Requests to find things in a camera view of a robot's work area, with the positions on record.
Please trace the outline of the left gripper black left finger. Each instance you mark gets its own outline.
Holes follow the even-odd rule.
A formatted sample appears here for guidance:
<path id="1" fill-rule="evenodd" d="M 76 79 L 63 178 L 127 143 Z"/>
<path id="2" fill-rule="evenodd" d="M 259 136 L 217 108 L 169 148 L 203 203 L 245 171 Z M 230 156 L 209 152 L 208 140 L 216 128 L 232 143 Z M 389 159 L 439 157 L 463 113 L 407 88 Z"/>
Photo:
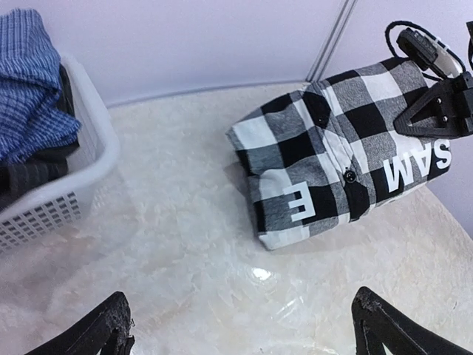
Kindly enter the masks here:
<path id="1" fill-rule="evenodd" d="M 32 349 L 38 354 L 130 354 L 134 337 L 125 294 L 116 291 L 69 329 Z"/>

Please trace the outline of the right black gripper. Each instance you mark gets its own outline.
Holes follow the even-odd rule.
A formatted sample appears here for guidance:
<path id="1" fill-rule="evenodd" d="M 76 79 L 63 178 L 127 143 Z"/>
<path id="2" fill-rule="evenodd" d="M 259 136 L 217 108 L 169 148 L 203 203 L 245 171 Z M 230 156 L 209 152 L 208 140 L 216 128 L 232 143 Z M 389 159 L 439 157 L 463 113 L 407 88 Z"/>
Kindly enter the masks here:
<path id="1" fill-rule="evenodd" d="M 472 135 L 472 75 L 437 82 L 395 119 L 395 131 L 418 138 Z"/>

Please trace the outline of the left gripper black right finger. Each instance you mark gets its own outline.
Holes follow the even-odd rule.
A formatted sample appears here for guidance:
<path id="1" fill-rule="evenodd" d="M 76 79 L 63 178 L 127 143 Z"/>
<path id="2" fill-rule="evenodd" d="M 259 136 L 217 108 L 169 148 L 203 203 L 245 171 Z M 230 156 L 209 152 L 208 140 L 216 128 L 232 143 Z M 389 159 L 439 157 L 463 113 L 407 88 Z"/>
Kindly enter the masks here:
<path id="1" fill-rule="evenodd" d="M 470 354 L 412 321 L 368 287 L 361 287 L 351 311 L 357 354 Z"/>

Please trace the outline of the black white plaid shirt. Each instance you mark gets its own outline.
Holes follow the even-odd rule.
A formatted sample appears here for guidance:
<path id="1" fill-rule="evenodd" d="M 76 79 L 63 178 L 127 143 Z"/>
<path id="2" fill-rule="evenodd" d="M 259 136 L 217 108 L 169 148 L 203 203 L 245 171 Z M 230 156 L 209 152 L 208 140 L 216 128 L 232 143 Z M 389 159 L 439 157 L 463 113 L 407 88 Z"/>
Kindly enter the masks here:
<path id="1" fill-rule="evenodd" d="M 357 221 L 447 173 L 447 139 L 395 131 L 426 90 L 412 61 L 389 58 L 279 96 L 234 124 L 227 137 L 265 248 Z"/>

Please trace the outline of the white plastic basket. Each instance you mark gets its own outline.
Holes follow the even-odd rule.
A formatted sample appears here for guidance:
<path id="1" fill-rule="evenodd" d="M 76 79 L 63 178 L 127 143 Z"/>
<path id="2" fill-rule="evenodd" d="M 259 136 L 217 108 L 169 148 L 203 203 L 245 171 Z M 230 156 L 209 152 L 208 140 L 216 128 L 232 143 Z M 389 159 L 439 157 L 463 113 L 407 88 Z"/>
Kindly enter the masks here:
<path id="1" fill-rule="evenodd" d="M 99 183 L 118 161 L 118 137 L 98 91 L 72 56 L 61 59 L 58 102 L 81 127 L 73 143 L 1 168 L 1 254 L 86 217 Z"/>

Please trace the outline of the blue checkered shirt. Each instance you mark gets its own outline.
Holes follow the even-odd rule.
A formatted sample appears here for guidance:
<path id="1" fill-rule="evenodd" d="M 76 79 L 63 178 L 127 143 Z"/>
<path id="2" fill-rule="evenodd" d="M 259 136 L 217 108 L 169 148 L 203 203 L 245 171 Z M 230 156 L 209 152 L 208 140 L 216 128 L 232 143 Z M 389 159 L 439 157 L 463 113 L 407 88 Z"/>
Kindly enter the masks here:
<path id="1" fill-rule="evenodd" d="M 79 121 L 57 107 L 60 67 L 36 10 L 1 16 L 1 161 L 23 163 L 37 151 L 76 141 Z"/>

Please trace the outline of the right aluminium frame post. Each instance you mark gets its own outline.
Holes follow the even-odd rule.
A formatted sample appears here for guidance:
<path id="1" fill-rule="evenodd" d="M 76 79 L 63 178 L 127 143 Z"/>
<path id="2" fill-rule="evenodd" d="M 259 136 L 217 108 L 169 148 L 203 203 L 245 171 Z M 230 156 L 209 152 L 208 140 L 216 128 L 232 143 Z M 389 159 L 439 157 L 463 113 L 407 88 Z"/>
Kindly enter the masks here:
<path id="1" fill-rule="evenodd" d="M 341 2 L 341 9 L 306 76 L 305 80 L 307 82 L 322 79 L 357 3 L 358 0 L 344 0 Z"/>

